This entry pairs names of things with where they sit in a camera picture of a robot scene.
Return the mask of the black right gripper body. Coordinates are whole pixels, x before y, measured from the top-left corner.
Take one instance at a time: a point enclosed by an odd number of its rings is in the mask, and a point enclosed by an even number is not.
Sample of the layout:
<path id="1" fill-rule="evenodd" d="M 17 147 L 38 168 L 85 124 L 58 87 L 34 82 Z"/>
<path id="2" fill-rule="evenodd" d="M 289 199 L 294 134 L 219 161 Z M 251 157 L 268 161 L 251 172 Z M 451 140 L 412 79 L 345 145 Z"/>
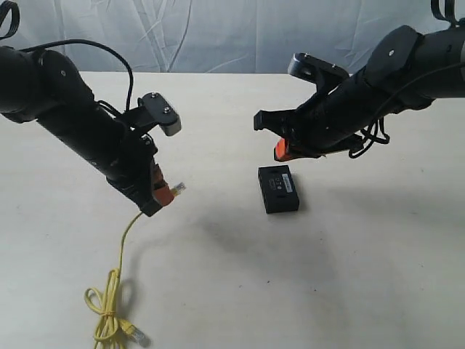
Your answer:
<path id="1" fill-rule="evenodd" d="M 365 83 L 343 83 L 309 107 L 296 108 L 295 124 L 283 132 L 292 145 L 322 153 L 361 156 L 375 143 L 376 112 L 385 93 Z"/>

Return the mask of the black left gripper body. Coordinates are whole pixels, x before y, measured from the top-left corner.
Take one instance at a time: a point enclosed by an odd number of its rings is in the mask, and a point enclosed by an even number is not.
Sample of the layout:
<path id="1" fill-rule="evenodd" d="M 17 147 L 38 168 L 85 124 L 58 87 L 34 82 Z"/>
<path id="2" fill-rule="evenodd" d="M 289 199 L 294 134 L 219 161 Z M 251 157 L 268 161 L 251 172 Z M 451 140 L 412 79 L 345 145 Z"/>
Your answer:
<path id="1" fill-rule="evenodd" d="M 125 196 L 152 196 L 157 152 L 148 132 L 158 111 L 140 98 L 124 113 L 109 113 L 90 98 L 63 103 L 42 113 L 37 123 L 102 173 Z"/>

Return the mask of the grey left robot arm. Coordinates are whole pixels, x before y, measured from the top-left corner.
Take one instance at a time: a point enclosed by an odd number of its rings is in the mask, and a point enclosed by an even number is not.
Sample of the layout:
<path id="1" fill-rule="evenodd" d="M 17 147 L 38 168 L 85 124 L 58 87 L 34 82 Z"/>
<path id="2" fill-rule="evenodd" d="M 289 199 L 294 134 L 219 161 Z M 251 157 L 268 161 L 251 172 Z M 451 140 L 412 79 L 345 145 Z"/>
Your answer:
<path id="1" fill-rule="evenodd" d="M 39 123 L 148 217 L 174 200 L 148 133 L 160 127 L 173 136 L 181 121 L 157 92 L 119 113 L 95 99 L 68 57 L 52 50 L 2 47 L 1 114 L 18 124 Z"/>

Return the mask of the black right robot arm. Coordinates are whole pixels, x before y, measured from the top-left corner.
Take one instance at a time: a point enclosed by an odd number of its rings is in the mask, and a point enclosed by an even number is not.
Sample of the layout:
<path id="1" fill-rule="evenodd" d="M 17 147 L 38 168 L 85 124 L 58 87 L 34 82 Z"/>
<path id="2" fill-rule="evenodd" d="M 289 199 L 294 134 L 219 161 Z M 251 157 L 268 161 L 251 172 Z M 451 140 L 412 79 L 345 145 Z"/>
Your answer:
<path id="1" fill-rule="evenodd" d="M 356 159 L 375 143 L 389 143 L 385 116 L 464 97 L 464 29 L 423 35 L 403 25 L 381 40 L 357 73 L 305 53 L 292 57 L 288 73 L 315 84 L 316 92 L 295 109 L 254 116 L 256 131 L 280 136 L 275 160 L 339 152 Z"/>

